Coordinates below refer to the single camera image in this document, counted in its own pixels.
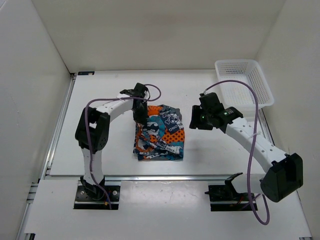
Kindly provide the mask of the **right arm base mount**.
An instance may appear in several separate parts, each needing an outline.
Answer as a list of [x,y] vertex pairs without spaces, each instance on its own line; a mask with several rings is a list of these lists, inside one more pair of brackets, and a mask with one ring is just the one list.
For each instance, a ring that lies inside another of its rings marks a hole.
[[204,194],[209,197],[211,212],[252,211],[247,192],[237,193],[226,185],[209,185]]

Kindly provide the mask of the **colourful patterned shorts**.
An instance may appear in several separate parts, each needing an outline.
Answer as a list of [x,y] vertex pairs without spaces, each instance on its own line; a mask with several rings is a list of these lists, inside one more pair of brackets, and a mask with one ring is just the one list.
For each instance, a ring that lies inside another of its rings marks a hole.
[[133,154],[139,161],[181,161],[184,158],[185,128],[179,108],[149,105],[145,125],[135,125]]

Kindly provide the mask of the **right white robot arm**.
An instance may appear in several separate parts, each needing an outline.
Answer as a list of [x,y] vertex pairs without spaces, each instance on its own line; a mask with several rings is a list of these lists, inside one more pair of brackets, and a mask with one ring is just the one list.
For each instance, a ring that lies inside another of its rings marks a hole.
[[258,193],[278,203],[303,186],[303,160],[297,154],[288,154],[263,136],[254,134],[254,128],[234,107],[224,108],[216,93],[200,94],[200,104],[193,105],[191,129],[221,130],[237,141],[265,172],[258,180]]

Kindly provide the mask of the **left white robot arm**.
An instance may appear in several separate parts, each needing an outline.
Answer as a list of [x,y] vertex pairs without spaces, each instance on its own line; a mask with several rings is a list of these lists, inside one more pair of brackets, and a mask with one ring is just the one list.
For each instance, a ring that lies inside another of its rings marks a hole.
[[124,89],[115,98],[93,99],[84,107],[75,139],[84,161],[84,175],[80,177],[80,182],[85,193],[94,201],[110,201],[102,170],[102,150],[108,142],[110,124],[125,112],[132,111],[133,120],[145,125],[148,93],[146,85],[137,83],[133,89]]

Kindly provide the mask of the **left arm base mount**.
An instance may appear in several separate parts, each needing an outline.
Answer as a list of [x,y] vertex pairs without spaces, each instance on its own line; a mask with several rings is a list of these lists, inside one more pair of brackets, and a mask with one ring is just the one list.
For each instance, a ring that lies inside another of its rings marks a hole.
[[111,185],[105,185],[104,188],[108,193],[110,202],[103,191],[101,191],[98,196],[94,196],[78,181],[73,208],[75,210],[118,210],[121,186],[112,182]]

